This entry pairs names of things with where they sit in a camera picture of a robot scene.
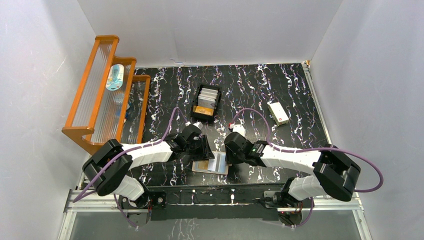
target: corrugated clear panel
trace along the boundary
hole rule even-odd
[[[127,110],[127,119],[123,125],[122,136],[120,139],[120,142],[123,144],[137,143],[145,88],[145,81],[136,81],[132,83],[128,101],[129,109]]]
[[[102,76],[108,62],[109,53],[111,52],[112,42],[101,42],[98,46],[97,53],[88,74],[88,79],[82,92],[81,99],[76,109],[75,118],[72,126],[88,126],[90,117],[93,112],[96,101],[97,92],[102,82]]]
[[[124,65],[123,83],[120,88],[110,91],[104,86],[103,99],[95,121],[94,133],[91,136],[93,143],[105,143],[116,138],[130,67],[131,65]]]

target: metal frame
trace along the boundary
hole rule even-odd
[[[321,120],[322,126],[324,128],[325,135],[327,137],[328,143],[331,143],[330,135],[327,130],[326,123],[324,121],[323,113],[321,111],[320,104],[317,100],[317,95],[315,93],[314,85],[311,78],[311,73],[309,72],[309,65],[307,62],[302,62],[303,71],[306,76],[306,81],[311,90],[313,100],[318,111],[319,118]],[[64,216],[62,227],[58,236],[58,240],[68,240],[71,237],[72,229],[74,226],[75,218],[79,212],[119,212],[117,204],[115,202],[114,196],[112,194],[107,196],[98,196],[97,194],[91,194],[84,199],[73,203],[72,201],[75,197],[81,192],[81,186],[83,182],[87,181],[87,178],[84,174],[81,174],[78,185],[76,189],[70,190],[69,195],[66,201],[64,208]],[[364,208],[362,206],[361,199],[359,198],[358,193],[353,195],[353,198],[349,202],[343,202],[336,200],[327,196],[318,196],[314,198],[315,207],[314,211],[334,211],[334,210],[351,210],[355,218],[356,226],[362,240],[371,240],[371,233],[368,229],[367,222],[364,217]],[[278,211],[294,211],[294,208],[278,208]],[[127,210],[128,213],[147,213],[146,209],[131,209]]]

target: black container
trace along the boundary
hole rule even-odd
[[[194,112],[195,106],[198,106],[198,97],[199,97],[199,94],[200,94],[200,91],[202,90],[202,88],[213,89],[213,90],[218,91],[218,95],[216,96],[216,100],[215,100],[215,107],[213,107],[213,115],[212,116],[202,114],[202,113],[198,113],[198,112]],[[203,120],[203,121],[207,121],[207,122],[213,122],[214,119],[215,119],[215,115],[217,115],[218,103],[221,100],[221,95],[222,95],[222,91],[221,91],[220,86],[200,84],[200,86],[197,88],[197,93],[194,96],[193,101],[191,102],[190,117],[200,119],[200,120]]]

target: wooden display stand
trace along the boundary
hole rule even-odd
[[[137,143],[142,142],[150,76],[134,75],[136,59],[117,57],[119,38],[116,35],[96,36],[94,46],[75,99],[62,132],[81,148],[93,155],[109,139],[121,140],[124,119],[132,84],[145,81]],[[106,89],[109,70],[115,64],[124,66],[122,86],[115,90]]]

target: marble pattern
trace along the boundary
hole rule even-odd
[[[253,108],[264,113],[272,128],[271,140],[280,146],[296,148],[322,147],[327,143],[325,131],[312,98],[305,73],[300,63],[222,65],[193,67],[139,68],[136,75],[151,76],[147,116],[143,142],[162,137],[172,109],[180,107],[190,118],[191,102],[199,84],[222,87],[221,102],[213,123],[205,125],[212,151],[225,151],[224,139],[230,133],[228,124],[242,108]],[[267,102],[280,102],[289,116],[289,123],[276,126]],[[251,142],[264,140],[267,129],[260,116],[245,111],[236,123],[246,128]],[[184,128],[184,120],[176,116],[170,132]],[[228,175],[192,172],[192,162],[186,158],[166,163],[154,163],[134,168],[129,175],[147,186],[226,185],[283,183],[287,178],[302,173],[281,167],[253,167],[233,165]]]

